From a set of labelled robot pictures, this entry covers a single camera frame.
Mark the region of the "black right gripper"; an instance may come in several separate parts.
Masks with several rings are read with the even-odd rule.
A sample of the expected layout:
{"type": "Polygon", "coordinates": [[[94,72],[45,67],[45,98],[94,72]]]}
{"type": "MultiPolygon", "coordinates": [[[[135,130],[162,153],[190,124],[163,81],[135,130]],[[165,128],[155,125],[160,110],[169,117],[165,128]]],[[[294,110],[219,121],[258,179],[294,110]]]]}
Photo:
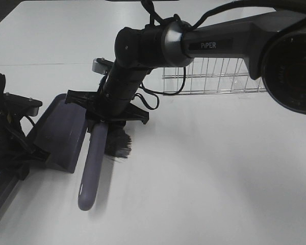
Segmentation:
{"type": "Polygon", "coordinates": [[[147,124],[149,112],[133,105],[128,100],[111,100],[97,91],[67,92],[65,103],[76,104],[86,110],[85,119],[94,123],[111,123],[124,126],[127,121],[147,124]]]}

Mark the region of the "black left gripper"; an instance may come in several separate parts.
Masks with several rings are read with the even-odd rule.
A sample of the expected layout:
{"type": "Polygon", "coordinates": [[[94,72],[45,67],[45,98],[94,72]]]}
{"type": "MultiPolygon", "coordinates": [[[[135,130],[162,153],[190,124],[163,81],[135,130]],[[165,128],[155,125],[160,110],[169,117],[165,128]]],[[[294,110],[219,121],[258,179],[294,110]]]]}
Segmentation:
{"type": "Polygon", "coordinates": [[[18,180],[24,180],[31,166],[43,165],[50,156],[48,151],[35,145],[37,126],[29,116],[25,117],[33,126],[28,135],[22,131],[19,121],[8,121],[0,114],[0,173],[18,180]]]}

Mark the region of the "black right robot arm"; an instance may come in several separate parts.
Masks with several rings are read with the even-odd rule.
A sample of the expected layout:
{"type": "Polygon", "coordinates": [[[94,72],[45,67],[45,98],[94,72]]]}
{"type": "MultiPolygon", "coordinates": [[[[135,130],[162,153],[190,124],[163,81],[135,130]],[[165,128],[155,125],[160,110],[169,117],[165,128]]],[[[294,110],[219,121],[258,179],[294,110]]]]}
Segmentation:
{"type": "Polygon", "coordinates": [[[281,10],[201,28],[174,20],[141,30],[125,27],[114,51],[114,62],[94,61],[103,75],[96,92],[66,95],[66,103],[85,108],[93,120],[147,123],[148,112],[131,103],[145,77],[160,67],[186,67],[196,58],[242,59],[250,78],[261,78],[277,103],[306,114],[306,13],[281,10]]]}

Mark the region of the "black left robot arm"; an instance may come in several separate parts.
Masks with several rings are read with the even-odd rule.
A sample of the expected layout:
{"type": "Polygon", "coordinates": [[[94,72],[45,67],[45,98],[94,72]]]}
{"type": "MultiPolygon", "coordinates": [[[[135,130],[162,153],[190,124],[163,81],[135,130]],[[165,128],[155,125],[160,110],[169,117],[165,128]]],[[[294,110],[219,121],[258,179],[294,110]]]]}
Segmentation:
{"type": "Polygon", "coordinates": [[[4,92],[6,76],[0,72],[0,173],[24,180],[34,163],[45,162],[50,153],[35,144],[39,127],[32,117],[42,102],[4,92]]]}

